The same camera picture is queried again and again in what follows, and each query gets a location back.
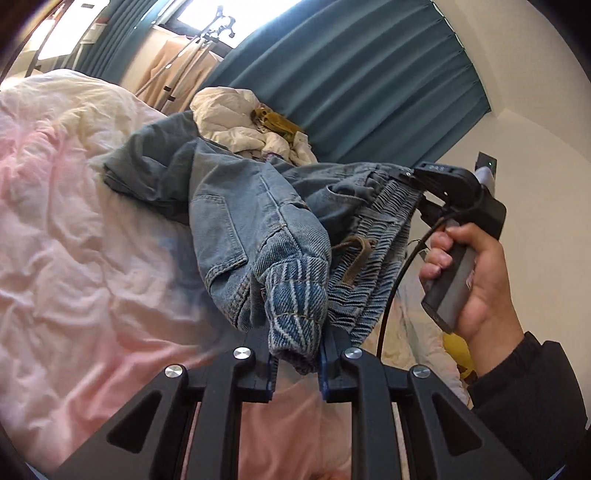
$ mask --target hand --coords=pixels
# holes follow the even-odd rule
[[[502,245],[473,223],[449,227],[431,237],[419,277],[425,288],[452,264],[446,253],[454,241],[478,254],[472,291],[457,320],[456,333],[470,349],[479,377],[499,365],[523,340],[523,330],[511,301],[509,275]]]

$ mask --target wall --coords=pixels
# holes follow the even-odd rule
[[[501,241],[519,319],[540,341],[563,345],[591,411],[591,163],[509,110],[487,114],[440,162],[473,170],[480,151],[499,161]],[[424,231],[415,218],[412,238]]]
[[[435,0],[482,79],[493,113],[528,118],[591,160],[591,83],[527,0]]]
[[[177,35],[165,28],[154,25],[148,36],[146,37],[142,47],[138,50],[137,54],[129,64],[123,79],[121,80],[121,86],[134,93],[141,87],[140,80],[144,76],[146,69],[150,66],[154,57],[158,54],[160,49],[164,46],[169,38],[176,37]]]

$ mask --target metal screw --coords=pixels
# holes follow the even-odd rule
[[[169,378],[177,378],[183,374],[183,367],[180,365],[169,365],[164,369],[164,375]]]
[[[356,358],[359,358],[362,354],[363,354],[363,351],[361,350],[361,348],[357,348],[356,346],[352,346],[350,348],[347,348],[347,350],[345,350],[345,357],[347,357],[351,360],[355,360]]]
[[[234,350],[234,358],[238,358],[239,360],[244,360],[251,356],[251,350],[246,346],[239,346]]]
[[[431,370],[429,370],[429,367],[425,367],[425,365],[415,365],[413,367],[413,375],[417,378],[427,378],[431,375]]]

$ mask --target black cable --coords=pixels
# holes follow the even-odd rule
[[[390,313],[390,308],[392,307],[392,302],[394,301],[394,296],[396,295],[396,291],[398,290],[398,287],[400,286],[400,282],[402,282],[402,278],[404,277],[404,274],[407,272],[411,263],[413,263],[413,260],[418,255],[418,253],[427,246],[426,242],[427,242],[427,240],[429,240],[429,237],[431,237],[431,235],[433,233],[435,233],[435,231],[439,227],[441,227],[444,223],[446,223],[448,220],[452,220],[455,217],[463,215],[464,213],[466,213],[466,210],[461,210],[459,212],[452,212],[452,213],[449,213],[448,215],[440,218],[435,223],[435,225],[433,225],[429,229],[429,231],[427,233],[425,233],[425,235],[423,235],[423,237],[418,241],[418,244],[414,248],[413,253],[411,253],[408,256],[408,258],[406,259],[406,262],[404,263],[404,265],[400,269],[400,273],[398,273],[398,276],[396,277],[396,281],[394,282],[394,286],[392,286],[392,290],[390,291],[390,296],[388,297],[388,301],[386,302],[384,316],[382,317],[382,326],[379,329],[378,348],[376,350],[376,356],[380,360],[382,359],[382,350],[384,348],[384,339],[386,337],[386,325],[388,323],[388,316]]]
[[[407,248],[410,247],[414,242],[420,242],[421,239],[420,238],[416,238],[414,240],[411,240],[409,243],[407,243]],[[427,250],[431,250],[427,245],[423,246],[423,249],[427,249]]]

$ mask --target window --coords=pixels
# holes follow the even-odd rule
[[[235,48],[248,35],[275,17],[299,3],[300,0],[189,0],[173,15],[165,26],[175,33],[196,35],[205,28],[216,14],[218,5],[224,15],[234,17],[234,38],[225,31],[220,36],[229,47]]]

